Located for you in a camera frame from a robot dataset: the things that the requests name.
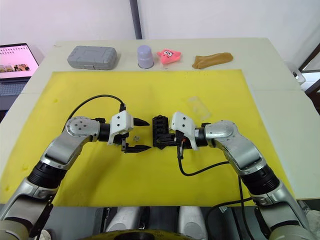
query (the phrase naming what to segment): pink starfish toy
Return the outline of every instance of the pink starfish toy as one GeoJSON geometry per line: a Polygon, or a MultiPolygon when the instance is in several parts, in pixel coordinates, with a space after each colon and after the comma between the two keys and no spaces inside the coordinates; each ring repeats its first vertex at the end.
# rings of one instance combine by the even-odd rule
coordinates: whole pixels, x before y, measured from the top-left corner
{"type": "Polygon", "coordinates": [[[163,49],[162,51],[158,51],[156,54],[160,57],[160,62],[162,64],[169,64],[169,63],[176,62],[181,57],[181,52],[173,51],[167,48],[163,49]]]}

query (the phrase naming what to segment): laptop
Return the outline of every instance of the laptop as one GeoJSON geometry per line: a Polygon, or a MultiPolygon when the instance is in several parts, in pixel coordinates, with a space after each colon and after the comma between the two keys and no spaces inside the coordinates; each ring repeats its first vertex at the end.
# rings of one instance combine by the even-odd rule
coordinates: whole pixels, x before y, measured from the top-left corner
{"type": "Polygon", "coordinates": [[[0,45],[0,111],[11,107],[38,66],[26,43],[0,45]]]}

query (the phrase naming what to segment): black cable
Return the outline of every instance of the black cable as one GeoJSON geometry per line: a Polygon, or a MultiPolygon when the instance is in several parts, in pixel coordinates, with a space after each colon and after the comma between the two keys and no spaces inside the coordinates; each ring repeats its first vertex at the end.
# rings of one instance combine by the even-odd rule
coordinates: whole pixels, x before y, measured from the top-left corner
{"type": "Polygon", "coordinates": [[[123,102],[120,98],[118,98],[118,97],[116,97],[116,96],[113,96],[113,95],[109,95],[109,94],[101,94],[101,95],[97,95],[97,96],[90,97],[90,98],[88,98],[87,100],[85,100],[85,101],[83,101],[82,103],[80,103],[80,104],[71,112],[71,114],[69,115],[69,117],[68,117],[68,119],[65,121],[65,123],[67,123],[68,120],[71,119],[71,118],[73,117],[73,115],[76,113],[76,111],[77,111],[79,108],[81,108],[83,105],[85,105],[87,102],[90,102],[90,101],[93,100],[93,99],[103,98],[103,97],[107,97],[107,98],[112,98],[112,99],[118,100],[118,101],[120,102],[120,111],[121,111],[122,108],[123,108],[123,110],[126,109],[124,102],[123,102]]]}
{"type": "Polygon", "coordinates": [[[214,167],[217,167],[217,166],[220,166],[220,165],[223,165],[223,164],[228,164],[229,162],[228,161],[222,161],[222,162],[218,162],[218,163],[215,163],[213,165],[210,165],[210,166],[207,166],[199,171],[195,171],[195,172],[192,172],[192,173],[186,173],[182,167],[182,162],[181,162],[181,156],[180,156],[180,147],[179,146],[176,146],[176,149],[177,149],[177,158],[178,158],[178,164],[179,164],[179,169],[180,169],[180,172],[187,176],[187,177],[190,177],[190,176],[194,176],[194,175],[197,175],[197,174],[200,174],[206,170],[209,170],[209,169],[212,169],[214,167]]]}
{"type": "Polygon", "coordinates": [[[239,190],[240,190],[240,200],[241,200],[241,212],[242,212],[242,218],[244,222],[245,229],[250,237],[251,240],[255,240],[255,238],[252,236],[252,233],[249,229],[247,219],[246,219],[246,213],[245,213],[245,204],[244,204],[244,194],[242,192],[242,185],[241,185],[241,178],[238,176],[238,183],[239,183],[239,190]]]}
{"type": "Polygon", "coordinates": [[[220,207],[223,207],[225,205],[231,205],[231,204],[239,204],[239,203],[244,203],[244,202],[247,202],[247,201],[250,201],[251,200],[251,197],[248,197],[248,198],[245,198],[245,199],[242,199],[242,200],[235,200],[235,201],[227,201],[227,202],[223,202],[223,203],[220,203],[220,204],[217,204],[213,207],[210,208],[210,210],[206,213],[205,215],[205,219],[204,219],[204,222],[205,222],[205,227],[206,227],[206,231],[208,233],[208,237],[209,239],[211,240],[214,240],[215,238],[212,236],[212,233],[210,231],[210,228],[209,228],[209,215],[210,213],[217,209],[217,208],[220,208],[220,207]]]}
{"type": "Polygon", "coordinates": [[[239,222],[238,222],[238,218],[237,218],[237,214],[236,214],[235,208],[231,207],[231,210],[232,210],[232,215],[233,215],[234,223],[235,223],[235,226],[236,226],[236,230],[237,230],[238,235],[239,235],[239,239],[240,240],[244,240],[244,237],[242,236],[242,233],[241,233],[241,229],[240,229],[240,225],[239,225],[239,222]]]}

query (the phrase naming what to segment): laptop screen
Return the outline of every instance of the laptop screen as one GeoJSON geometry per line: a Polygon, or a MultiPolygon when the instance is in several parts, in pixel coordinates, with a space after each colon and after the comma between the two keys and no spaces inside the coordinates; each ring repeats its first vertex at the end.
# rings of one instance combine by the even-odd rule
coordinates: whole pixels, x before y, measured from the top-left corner
{"type": "Polygon", "coordinates": [[[28,80],[38,63],[26,43],[0,46],[0,81],[28,80]]]}

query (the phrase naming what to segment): metal pole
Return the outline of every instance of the metal pole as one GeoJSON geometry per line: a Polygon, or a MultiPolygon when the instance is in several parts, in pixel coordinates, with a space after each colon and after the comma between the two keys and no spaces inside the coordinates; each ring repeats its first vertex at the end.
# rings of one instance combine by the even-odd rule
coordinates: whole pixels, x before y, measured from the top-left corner
{"type": "Polygon", "coordinates": [[[130,0],[131,14],[133,20],[133,27],[136,39],[142,39],[139,9],[137,0],[130,0]]]}

